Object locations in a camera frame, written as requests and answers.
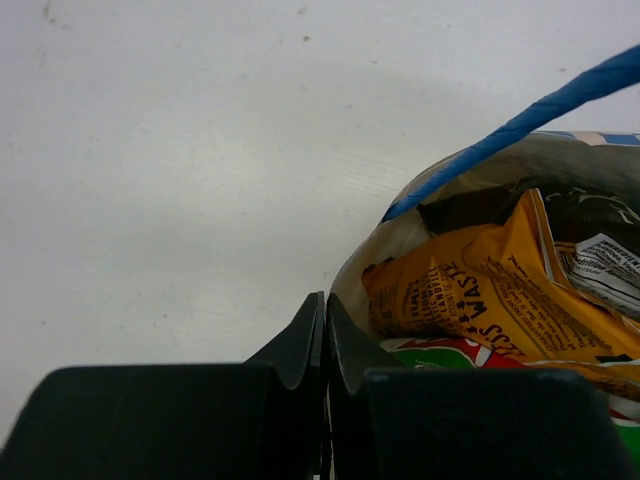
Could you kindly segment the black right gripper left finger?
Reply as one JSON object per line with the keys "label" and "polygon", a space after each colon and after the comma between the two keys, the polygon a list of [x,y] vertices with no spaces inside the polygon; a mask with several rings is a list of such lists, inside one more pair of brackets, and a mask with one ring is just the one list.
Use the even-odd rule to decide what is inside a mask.
{"label": "black right gripper left finger", "polygon": [[82,366],[35,388],[5,479],[309,479],[320,465],[322,293],[242,363]]}

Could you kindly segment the blue checkered paper bag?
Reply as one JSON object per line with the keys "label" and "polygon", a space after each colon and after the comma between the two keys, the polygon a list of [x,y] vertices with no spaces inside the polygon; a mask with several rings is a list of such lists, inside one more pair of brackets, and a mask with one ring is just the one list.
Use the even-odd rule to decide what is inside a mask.
{"label": "blue checkered paper bag", "polygon": [[416,207],[459,193],[523,178],[586,186],[639,207],[639,136],[636,133],[550,131],[546,124],[639,82],[639,49],[631,47],[579,74],[477,143],[428,167],[392,201],[382,220],[339,270],[330,310],[342,306],[351,330],[373,344],[363,270],[400,256],[428,237]]}

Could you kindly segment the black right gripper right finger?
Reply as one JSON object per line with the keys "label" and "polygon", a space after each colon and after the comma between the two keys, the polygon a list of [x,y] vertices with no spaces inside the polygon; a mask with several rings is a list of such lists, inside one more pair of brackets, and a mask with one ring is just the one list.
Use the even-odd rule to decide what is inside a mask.
{"label": "black right gripper right finger", "polygon": [[604,399],[562,370],[410,369],[327,302],[339,479],[632,479]]}

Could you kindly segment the dark brown snack bag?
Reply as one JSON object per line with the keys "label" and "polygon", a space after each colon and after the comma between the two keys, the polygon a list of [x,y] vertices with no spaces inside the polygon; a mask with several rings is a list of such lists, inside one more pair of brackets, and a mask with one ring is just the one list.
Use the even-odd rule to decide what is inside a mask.
{"label": "dark brown snack bag", "polygon": [[420,205],[427,230],[439,235],[462,228],[502,225],[529,189],[539,191],[556,256],[578,291],[639,319],[639,214],[615,194],[525,178]]}

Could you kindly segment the yellow snack bag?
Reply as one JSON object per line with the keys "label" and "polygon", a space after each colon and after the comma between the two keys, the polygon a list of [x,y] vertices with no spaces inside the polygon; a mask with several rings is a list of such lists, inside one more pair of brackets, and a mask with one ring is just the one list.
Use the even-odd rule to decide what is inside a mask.
{"label": "yellow snack bag", "polygon": [[537,188],[504,224],[441,234],[369,266],[361,281],[382,337],[460,336],[639,398],[639,325],[571,283]]}

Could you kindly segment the green Chuba chips bag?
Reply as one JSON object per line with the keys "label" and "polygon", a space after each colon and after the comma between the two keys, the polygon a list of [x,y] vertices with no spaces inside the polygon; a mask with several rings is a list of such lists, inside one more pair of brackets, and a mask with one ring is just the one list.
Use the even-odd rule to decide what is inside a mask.
{"label": "green Chuba chips bag", "polygon": [[[463,338],[397,338],[379,346],[412,369],[522,369],[528,366]],[[618,426],[639,427],[639,402],[605,393]]]}

